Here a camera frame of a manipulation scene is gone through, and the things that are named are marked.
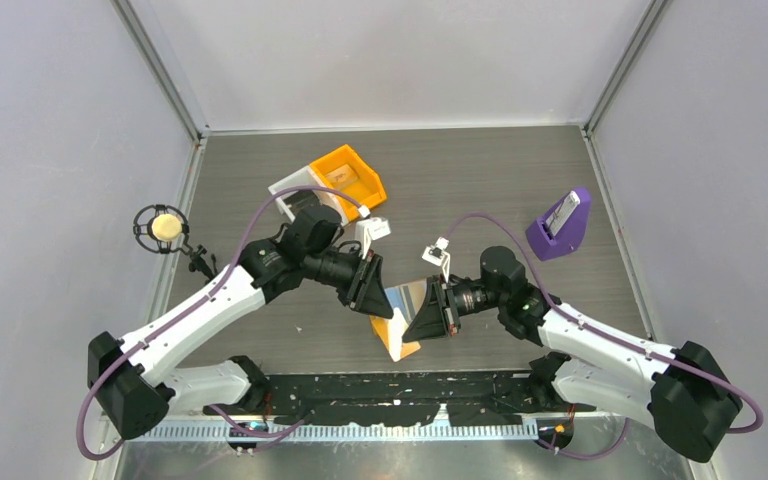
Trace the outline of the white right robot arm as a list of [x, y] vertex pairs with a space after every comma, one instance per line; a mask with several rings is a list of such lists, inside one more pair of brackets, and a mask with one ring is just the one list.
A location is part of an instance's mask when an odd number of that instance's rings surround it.
[[544, 410], [584, 404], [624, 416], [652, 429], [676, 453], [706, 463], [743, 408], [706, 347], [645, 340], [588, 317], [543, 294], [507, 247], [481, 253], [477, 279], [449, 273], [442, 246], [427, 247], [422, 258], [441, 271], [428, 278], [403, 341], [454, 336], [463, 317], [494, 310], [513, 337], [549, 349], [530, 364], [531, 397]]

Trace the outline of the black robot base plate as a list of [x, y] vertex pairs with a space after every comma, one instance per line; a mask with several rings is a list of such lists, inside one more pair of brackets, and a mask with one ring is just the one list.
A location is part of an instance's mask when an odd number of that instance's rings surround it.
[[271, 417], [281, 425], [428, 425], [445, 412], [453, 426], [513, 425], [526, 414], [592, 412], [543, 389], [528, 370], [345, 374], [272, 374], [256, 386], [256, 406], [220, 408], [228, 415]]

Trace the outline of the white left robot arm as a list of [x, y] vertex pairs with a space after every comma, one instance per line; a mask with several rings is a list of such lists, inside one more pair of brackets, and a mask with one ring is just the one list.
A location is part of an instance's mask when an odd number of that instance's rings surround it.
[[265, 376], [246, 356], [208, 367], [180, 363], [243, 316], [311, 280], [335, 289], [341, 305], [389, 319], [393, 309], [381, 279], [382, 257], [373, 241], [390, 234], [383, 217], [355, 225], [341, 242], [340, 214], [328, 206], [303, 209], [271, 237], [248, 242], [237, 260], [201, 290], [144, 327], [88, 345], [88, 386], [120, 437], [136, 439], [168, 414], [208, 405], [258, 412], [267, 398]]

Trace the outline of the orange card holder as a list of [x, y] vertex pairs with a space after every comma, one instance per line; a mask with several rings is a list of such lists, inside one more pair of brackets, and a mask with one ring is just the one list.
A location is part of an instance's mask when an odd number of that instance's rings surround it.
[[370, 317], [374, 334], [381, 340], [393, 362], [399, 362], [421, 349], [419, 341], [405, 342], [402, 337], [422, 306], [425, 293], [424, 279], [387, 287], [385, 294], [393, 309], [393, 317]]

